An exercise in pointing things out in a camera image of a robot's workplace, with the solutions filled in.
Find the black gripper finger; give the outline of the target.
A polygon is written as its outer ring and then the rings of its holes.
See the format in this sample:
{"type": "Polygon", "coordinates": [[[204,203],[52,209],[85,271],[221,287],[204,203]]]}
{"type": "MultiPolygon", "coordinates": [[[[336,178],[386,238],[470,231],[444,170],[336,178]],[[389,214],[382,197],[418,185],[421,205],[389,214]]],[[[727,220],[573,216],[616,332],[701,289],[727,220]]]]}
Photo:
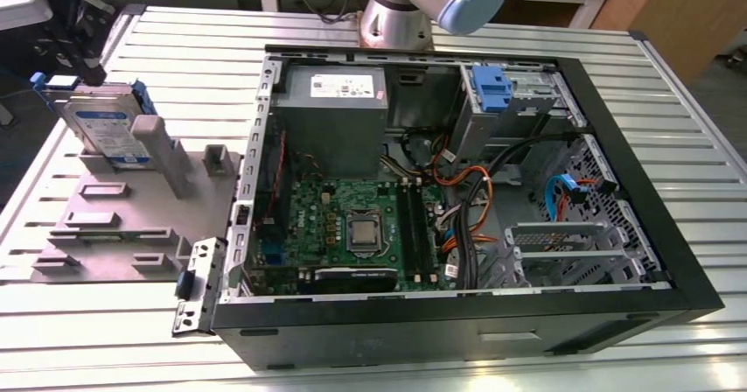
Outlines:
{"type": "Polygon", "coordinates": [[[101,85],[106,72],[100,64],[101,44],[81,31],[62,29],[54,34],[58,62],[82,79],[86,85],[101,85]]]}

